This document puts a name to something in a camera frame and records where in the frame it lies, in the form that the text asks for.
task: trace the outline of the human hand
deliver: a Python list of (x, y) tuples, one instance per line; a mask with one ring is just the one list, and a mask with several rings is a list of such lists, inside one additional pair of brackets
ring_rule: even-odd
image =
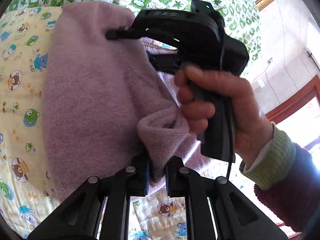
[(215, 108), (211, 102), (193, 101), (188, 80), (231, 98), (236, 120), (235, 152), (250, 167), (274, 132), (272, 123), (259, 108), (250, 83), (225, 71), (201, 70), (191, 65), (179, 70), (174, 77), (174, 83), (180, 87), (177, 99), (182, 104), (181, 111), (188, 120), (191, 133), (205, 131)]

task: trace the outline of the green knit cuff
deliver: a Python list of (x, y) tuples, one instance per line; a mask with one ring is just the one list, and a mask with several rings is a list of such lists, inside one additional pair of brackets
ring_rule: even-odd
[(274, 125), (273, 142), (265, 158), (246, 173), (243, 172), (245, 163), (242, 161), (239, 170), (260, 189), (267, 190), (287, 176), (295, 156), (296, 148), (290, 138)]

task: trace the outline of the sweater sleeve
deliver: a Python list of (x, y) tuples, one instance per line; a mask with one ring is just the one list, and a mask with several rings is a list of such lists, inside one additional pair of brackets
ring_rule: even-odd
[[(240, 166), (243, 173), (244, 163)], [(257, 198), (287, 226), (300, 232), (320, 199), (320, 172), (311, 155), (275, 127), (274, 141), (266, 157), (250, 172)]]

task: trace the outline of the yellow cartoon bedsheet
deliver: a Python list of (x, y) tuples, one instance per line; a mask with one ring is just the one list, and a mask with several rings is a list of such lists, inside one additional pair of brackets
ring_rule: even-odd
[[(41, 91), (60, 14), (59, 7), (39, 7), (0, 19), (0, 214), (24, 238), (60, 204), (41, 130)], [(254, 183), (239, 173), (240, 161), (231, 170), (231, 181), (278, 222), (254, 196)], [(202, 175), (215, 178), (226, 171), (225, 163), (213, 161)], [(186, 240), (186, 226), (184, 198), (169, 198), (165, 189), (131, 203), (130, 240)]]
[(0, 20), (0, 212), (26, 237), (58, 205), (41, 130), (41, 90), (59, 7)]

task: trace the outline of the wooden window frame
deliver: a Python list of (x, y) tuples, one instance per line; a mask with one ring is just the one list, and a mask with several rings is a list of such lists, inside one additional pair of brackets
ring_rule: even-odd
[(275, 124), (282, 122), (290, 115), (297, 112), (301, 107), (308, 103), (312, 98), (316, 97), (320, 105), (320, 78), (315, 75), (308, 84), (295, 93), (288, 100), (277, 106), (266, 114), (266, 117)]

